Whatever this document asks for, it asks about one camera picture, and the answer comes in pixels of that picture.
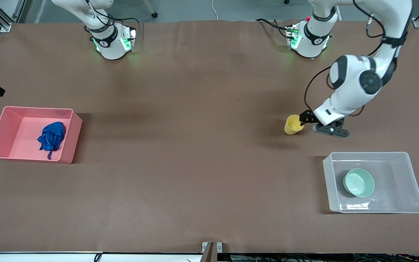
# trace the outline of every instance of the green led light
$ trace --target green led light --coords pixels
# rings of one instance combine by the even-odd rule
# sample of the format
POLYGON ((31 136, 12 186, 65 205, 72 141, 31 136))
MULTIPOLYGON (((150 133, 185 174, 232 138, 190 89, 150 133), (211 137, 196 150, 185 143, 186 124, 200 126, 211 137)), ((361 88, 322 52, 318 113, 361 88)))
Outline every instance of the green led light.
POLYGON ((96 43, 96 41, 95 41, 95 39, 93 38, 93 43, 95 43, 95 46, 96 46, 96 51, 100 51, 100 48, 98 48, 98 44, 96 43))
POLYGON ((122 39, 121 38, 121 42, 122 42, 122 44, 123 44, 123 46, 124 46, 124 49, 126 50, 126 51, 129 51, 130 50, 130 41, 129 40, 127 40, 127 39, 122 39))
POLYGON ((323 49, 324 49, 324 48, 326 48, 327 40, 329 40, 329 36, 328 36, 328 37, 326 37, 326 40, 324 40, 324 46, 323 46, 323 49))
POLYGON ((297 34, 296 35, 296 37, 295 37, 295 39, 294 40, 292 40, 292 45, 291 45, 291 47, 292 48, 294 48, 294 49, 296 49, 297 47, 298 47, 298 43, 300 43, 300 40, 301 40, 302 38, 301 38, 301 35, 300 34, 297 34))

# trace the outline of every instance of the metal bracket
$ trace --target metal bracket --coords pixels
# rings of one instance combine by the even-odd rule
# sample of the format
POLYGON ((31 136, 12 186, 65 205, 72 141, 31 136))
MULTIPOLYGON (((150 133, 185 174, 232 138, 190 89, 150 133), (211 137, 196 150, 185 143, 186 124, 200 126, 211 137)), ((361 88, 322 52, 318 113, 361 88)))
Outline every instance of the metal bracket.
POLYGON ((218 260, 218 253, 219 248, 221 247, 221 252, 223 250, 223 244, 222 242, 203 242, 201 243, 201 248, 203 252, 203 255, 201 256, 200 262, 217 262, 218 260))
POLYGON ((5 27, 5 28, 2 27, 0 32, 1 33, 9 33, 11 31, 11 28, 12 28, 12 23, 9 23, 9 26, 5 27))
MULTIPOLYGON (((208 246, 208 243, 211 242, 201 242, 201 252, 205 252, 206 247, 208 246)), ((215 248, 218 251, 218 253, 223 252, 223 243, 222 242, 214 242, 216 244, 215 248)))
POLYGON ((412 18, 412 23, 414 24, 414 28, 419 28, 419 22, 415 18, 412 18))

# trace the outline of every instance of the yellow cup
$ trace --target yellow cup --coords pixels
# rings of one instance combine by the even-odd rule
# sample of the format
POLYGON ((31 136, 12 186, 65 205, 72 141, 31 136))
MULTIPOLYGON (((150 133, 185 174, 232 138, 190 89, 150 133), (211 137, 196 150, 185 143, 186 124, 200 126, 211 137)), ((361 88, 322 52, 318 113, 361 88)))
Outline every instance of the yellow cup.
POLYGON ((294 135, 298 131, 303 129, 303 126, 300 125, 300 116, 291 115, 287 118, 286 125, 284 126, 284 131, 288 135, 294 135))

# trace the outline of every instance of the plastic cup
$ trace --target plastic cup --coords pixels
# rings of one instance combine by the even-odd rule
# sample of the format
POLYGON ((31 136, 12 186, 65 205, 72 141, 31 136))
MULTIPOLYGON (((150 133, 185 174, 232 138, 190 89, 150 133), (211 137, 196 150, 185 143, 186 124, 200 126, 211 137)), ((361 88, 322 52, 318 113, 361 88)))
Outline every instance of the plastic cup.
POLYGON ((369 197, 374 191, 374 179, 367 171, 355 168, 344 177, 344 187, 354 196, 369 197))
POLYGON ((291 115, 287 118, 286 125, 284 126, 284 131, 288 135, 294 135, 298 131, 302 130, 300 116, 291 115))

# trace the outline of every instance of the transparent container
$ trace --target transparent container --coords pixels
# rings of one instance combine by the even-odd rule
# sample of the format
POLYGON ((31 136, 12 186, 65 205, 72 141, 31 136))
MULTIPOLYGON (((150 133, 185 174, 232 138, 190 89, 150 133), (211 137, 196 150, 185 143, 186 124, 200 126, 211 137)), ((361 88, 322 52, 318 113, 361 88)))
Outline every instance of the transparent container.
POLYGON ((419 189, 406 152, 332 152, 323 160, 329 209, 341 213, 419 213, 419 189), (368 171, 375 189, 356 197, 343 185, 354 168, 368 171))

